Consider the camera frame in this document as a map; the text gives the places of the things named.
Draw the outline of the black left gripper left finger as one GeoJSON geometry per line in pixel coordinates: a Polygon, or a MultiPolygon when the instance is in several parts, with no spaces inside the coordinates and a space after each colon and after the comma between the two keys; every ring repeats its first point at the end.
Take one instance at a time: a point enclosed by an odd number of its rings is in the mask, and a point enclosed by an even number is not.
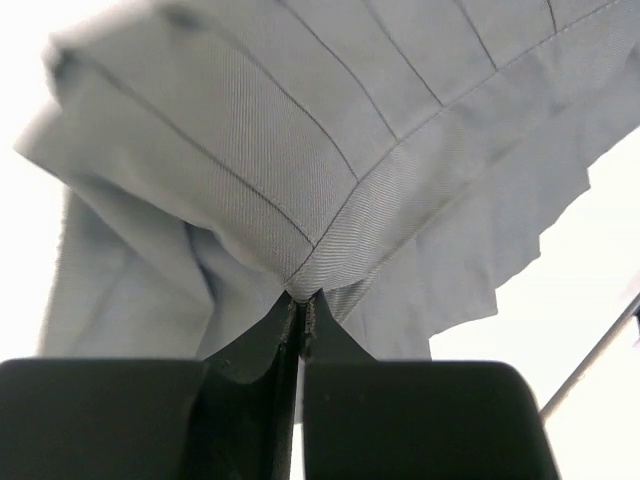
{"type": "Polygon", "coordinates": [[[300,324],[282,296],[201,360],[1,366],[5,479],[286,479],[300,324]]]}

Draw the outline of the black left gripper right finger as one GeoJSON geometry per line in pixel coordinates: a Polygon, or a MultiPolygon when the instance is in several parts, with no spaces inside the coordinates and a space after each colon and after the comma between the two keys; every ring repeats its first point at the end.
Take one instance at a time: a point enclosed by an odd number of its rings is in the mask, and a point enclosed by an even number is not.
{"type": "Polygon", "coordinates": [[[558,478],[529,385],[494,361],[379,361],[306,306],[303,446],[308,479],[558,478]]]}

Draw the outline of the grey skirt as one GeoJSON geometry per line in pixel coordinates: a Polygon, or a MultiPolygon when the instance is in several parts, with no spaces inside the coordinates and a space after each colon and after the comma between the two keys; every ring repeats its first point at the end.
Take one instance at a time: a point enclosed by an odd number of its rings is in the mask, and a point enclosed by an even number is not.
{"type": "Polygon", "coordinates": [[[323,291],[382,359],[497,289],[639,124],[635,1],[148,1],[53,38],[46,357],[206,357],[323,291]]]}

